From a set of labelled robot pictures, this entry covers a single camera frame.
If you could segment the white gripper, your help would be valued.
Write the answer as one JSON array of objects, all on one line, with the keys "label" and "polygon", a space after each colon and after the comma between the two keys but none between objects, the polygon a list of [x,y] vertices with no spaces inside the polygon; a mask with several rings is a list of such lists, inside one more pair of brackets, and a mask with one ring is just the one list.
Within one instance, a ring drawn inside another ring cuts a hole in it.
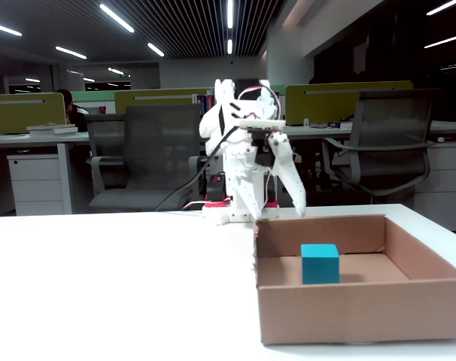
[{"label": "white gripper", "polygon": [[255,220],[262,217],[264,177],[273,173],[291,197],[296,213],[306,214],[306,190],[293,160],[288,136],[265,130],[236,130],[223,143],[223,170]]}]

